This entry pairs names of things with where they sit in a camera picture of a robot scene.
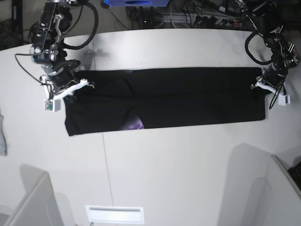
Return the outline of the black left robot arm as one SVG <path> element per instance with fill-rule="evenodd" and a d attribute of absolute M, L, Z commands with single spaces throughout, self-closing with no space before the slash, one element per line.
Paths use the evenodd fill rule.
<path fill-rule="evenodd" d="M 288 70 L 301 62 L 295 45 L 285 37 L 285 23 L 272 0 L 237 0 L 241 12 L 253 25 L 253 32 L 245 41 L 247 55 L 259 65 L 269 67 L 258 77 L 258 82 L 277 89 L 284 84 Z M 272 56 L 268 61 L 256 59 L 249 50 L 249 43 L 260 36 Z"/>

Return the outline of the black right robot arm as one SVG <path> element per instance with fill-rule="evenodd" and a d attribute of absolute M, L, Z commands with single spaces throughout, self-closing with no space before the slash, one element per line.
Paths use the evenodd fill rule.
<path fill-rule="evenodd" d="M 94 15 L 94 26 L 88 39 L 78 46 L 64 43 L 65 36 L 73 29 L 71 7 L 88 7 Z M 88 0 L 47 0 L 28 56 L 42 66 L 54 87 L 67 87 L 74 80 L 74 70 L 79 60 L 66 60 L 66 50 L 80 50 L 96 35 L 99 16 L 96 7 Z"/>

